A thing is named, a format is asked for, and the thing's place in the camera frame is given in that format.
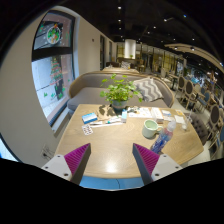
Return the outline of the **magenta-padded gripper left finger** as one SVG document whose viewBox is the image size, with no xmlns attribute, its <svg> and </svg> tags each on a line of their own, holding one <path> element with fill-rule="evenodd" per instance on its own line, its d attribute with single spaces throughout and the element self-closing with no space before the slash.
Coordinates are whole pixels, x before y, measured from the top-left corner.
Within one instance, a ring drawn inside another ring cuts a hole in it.
<svg viewBox="0 0 224 224">
<path fill-rule="evenodd" d="M 57 154 L 42 169 L 79 185 L 91 154 L 91 144 L 87 143 L 66 155 Z"/>
</svg>

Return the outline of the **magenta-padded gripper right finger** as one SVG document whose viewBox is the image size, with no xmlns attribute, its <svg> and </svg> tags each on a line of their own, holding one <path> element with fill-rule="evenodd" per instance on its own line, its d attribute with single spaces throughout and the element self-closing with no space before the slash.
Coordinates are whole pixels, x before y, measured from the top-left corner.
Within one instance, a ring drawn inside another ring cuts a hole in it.
<svg viewBox="0 0 224 224">
<path fill-rule="evenodd" d="M 132 153 L 145 185 L 182 169 L 167 154 L 156 154 L 136 143 L 133 144 Z"/>
</svg>

